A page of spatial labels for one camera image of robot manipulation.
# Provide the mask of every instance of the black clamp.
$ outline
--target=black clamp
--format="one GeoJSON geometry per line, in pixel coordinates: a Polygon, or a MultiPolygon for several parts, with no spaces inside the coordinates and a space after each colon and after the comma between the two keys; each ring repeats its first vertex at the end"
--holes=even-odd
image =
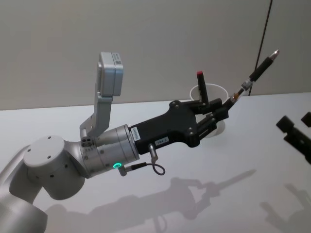
{"type": "Polygon", "coordinates": [[[208,101],[203,73],[198,72],[197,78],[200,100],[172,101],[165,114],[131,127],[131,131],[139,135],[135,138],[139,154],[150,152],[150,145],[156,150],[174,142],[196,147],[200,140],[217,128],[218,121],[228,118],[228,109],[223,107],[221,99],[208,101]],[[197,123],[197,114],[204,114],[206,117],[197,123]]]}
{"type": "MultiPolygon", "coordinates": [[[[311,112],[308,112],[302,119],[308,127],[311,127],[311,112]]],[[[311,164],[311,140],[299,129],[294,127],[294,123],[287,117],[284,116],[276,124],[276,126],[287,133],[284,140],[295,147],[300,153],[302,153],[309,164],[311,164]]]]}

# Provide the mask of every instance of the white table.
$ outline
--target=white table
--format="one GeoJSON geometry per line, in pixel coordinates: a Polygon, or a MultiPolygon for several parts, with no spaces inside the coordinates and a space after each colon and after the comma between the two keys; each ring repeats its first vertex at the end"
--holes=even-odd
{"type": "MultiPolygon", "coordinates": [[[[160,115],[168,103],[114,104],[110,128],[160,115]]],[[[92,110],[1,111],[0,169],[15,151],[42,136],[78,141],[79,125],[92,110]]],[[[175,143],[158,150],[165,176],[150,167],[126,177],[113,170],[87,180],[68,200],[52,200],[42,190],[35,206],[49,215],[47,233],[311,232],[306,199],[311,166],[275,126],[287,115],[311,136],[300,121],[310,110],[311,93],[243,97],[222,134],[193,149],[175,143]],[[294,189],[302,192],[294,194],[294,189]]],[[[141,161],[149,160],[149,155],[141,156],[141,161]]]]}

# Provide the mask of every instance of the cylindrical joint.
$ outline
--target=cylindrical joint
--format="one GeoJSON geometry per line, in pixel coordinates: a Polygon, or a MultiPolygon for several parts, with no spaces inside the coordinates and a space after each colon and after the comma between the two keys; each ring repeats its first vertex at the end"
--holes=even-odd
{"type": "Polygon", "coordinates": [[[80,138],[84,138],[84,137],[87,137],[86,129],[80,130],[80,138]]]}
{"type": "Polygon", "coordinates": [[[95,146],[82,149],[82,154],[90,176],[119,168],[139,159],[127,125],[102,133],[95,139],[95,146]]]}
{"type": "Polygon", "coordinates": [[[118,170],[119,170],[120,175],[126,176],[127,171],[124,166],[119,167],[118,170]]]}
{"type": "Polygon", "coordinates": [[[24,156],[29,178],[56,200],[75,195],[85,180],[69,159],[64,145],[61,137],[46,136],[32,143],[24,156]]]}

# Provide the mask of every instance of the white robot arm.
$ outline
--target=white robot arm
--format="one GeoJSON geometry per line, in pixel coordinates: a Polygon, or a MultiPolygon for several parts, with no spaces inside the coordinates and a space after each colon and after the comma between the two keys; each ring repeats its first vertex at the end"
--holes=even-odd
{"type": "MultiPolygon", "coordinates": [[[[200,140],[216,129],[216,123],[228,118],[228,110],[272,64],[278,51],[257,70],[224,104],[220,99],[208,101],[202,72],[197,73],[201,99],[173,101],[167,113],[128,127],[123,125],[105,131],[109,126],[113,96],[121,94],[123,65],[118,53],[102,52],[95,85],[94,114],[80,126],[79,142],[68,142],[59,136],[47,135],[18,152],[0,173],[0,231],[2,233],[44,233],[47,215],[32,205],[44,188],[51,198],[64,200],[75,195],[85,178],[117,168],[127,172],[157,165],[156,149],[174,142],[196,147],[200,140]],[[196,114],[206,118],[196,122],[196,114]],[[150,153],[151,163],[124,165],[150,153]]],[[[156,166],[163,169],[160,173],[156,166]]]]}

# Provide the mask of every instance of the pen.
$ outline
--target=pen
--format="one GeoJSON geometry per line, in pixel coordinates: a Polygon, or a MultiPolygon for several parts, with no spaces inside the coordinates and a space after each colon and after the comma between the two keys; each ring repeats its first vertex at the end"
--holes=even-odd
{"type": "Polygon", "coordinates": [[[240,89],[226,100],[226,102],[224,103],[224,107],[229,110],[239,100],[239,98],[243,96],[243,94],[253,85],[253,83],[259,79],[259,77],[266,71],[266,69],[269,68],[269,66],[277,58],[279,53],[279,50],[276,50],[269,57],[264,59],[260,66],[249,76],[248,79],[243,82],[240,89]]]}

